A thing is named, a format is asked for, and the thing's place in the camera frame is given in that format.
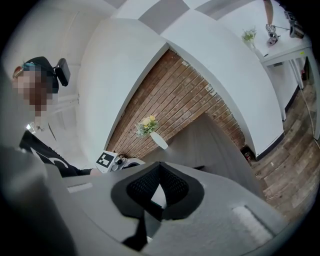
black shirt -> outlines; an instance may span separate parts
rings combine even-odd
[[[72,177],[80,175],[89,175],[92,169],[79,170],[69,164],[63,157],[57,154],[52,148],[48,147],[30,131],[26,131],[20,142],[20,148],[39,157],[45,164],[55,165],[62,177]]]

yellow flower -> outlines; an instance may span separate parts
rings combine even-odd
[[[144,126],[148,125],[149,124],[149,119],[148,118],[143,119],[142,123],[143,123]]]

red brick wall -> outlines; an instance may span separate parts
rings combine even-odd
[[[156,132],[167,141],[202,113],[208,113],[242,148],[245,138],[237,121],[223,99],[206,86],[210,85],[192,66],[168,50],[131,98],[106,150],[142,158],[158,145],[149,135],[137,138],[136,123],[154,115],[159,124]]]

wooden floor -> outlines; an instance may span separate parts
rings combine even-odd
[[[315,124],[315,89],[306,84],[302,92]],[[293,221],[313,205],[320,181],[320,149],[313,140],[311,121],[301,91],[286,117],[282,142],[263,159],[251,164],[267,202],[288,221]]]

curved white wall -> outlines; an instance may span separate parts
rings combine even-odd
[[[188,10],[161,35],[223,97],[256,156],[283,133],[273,86],[237,36],[196,10]]]
[[[135,90],[167,49],[138,20],[112,18],[98,25],[78,75],[77,131],[90,161],[98,159]]]

